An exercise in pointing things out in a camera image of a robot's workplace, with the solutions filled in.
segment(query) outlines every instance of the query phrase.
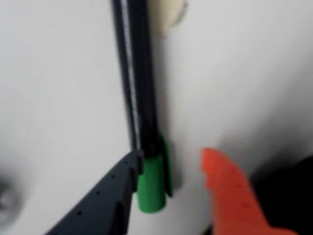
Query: black pole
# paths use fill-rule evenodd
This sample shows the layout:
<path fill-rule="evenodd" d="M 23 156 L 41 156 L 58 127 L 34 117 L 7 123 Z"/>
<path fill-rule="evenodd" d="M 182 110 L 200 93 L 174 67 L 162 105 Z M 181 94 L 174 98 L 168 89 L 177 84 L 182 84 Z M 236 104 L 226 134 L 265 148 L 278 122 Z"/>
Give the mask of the black pole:
<path fill-rule="evenodd" d="M 132 149 L 160 154 L 147 0 L 112 0 Z"/>

